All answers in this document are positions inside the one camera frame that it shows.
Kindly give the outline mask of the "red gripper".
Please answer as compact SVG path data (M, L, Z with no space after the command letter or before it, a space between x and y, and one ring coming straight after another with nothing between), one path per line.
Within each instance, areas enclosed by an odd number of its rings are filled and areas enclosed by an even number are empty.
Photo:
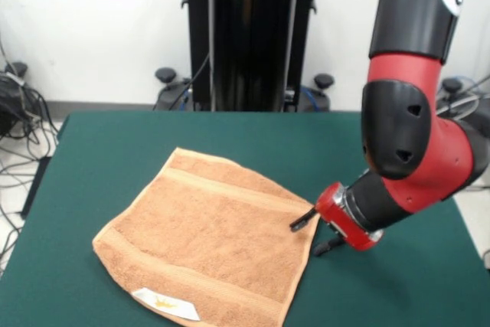
M292 232L300 231L318 212L322 220L337 234L336 238L313 247L312 254L315 257L344 244L359 251L368 250L384 236L383 230L367 231L354 219L348 210L345 193L346 189L340 182L328 186L319 196L315 208L311 208L289 225Z

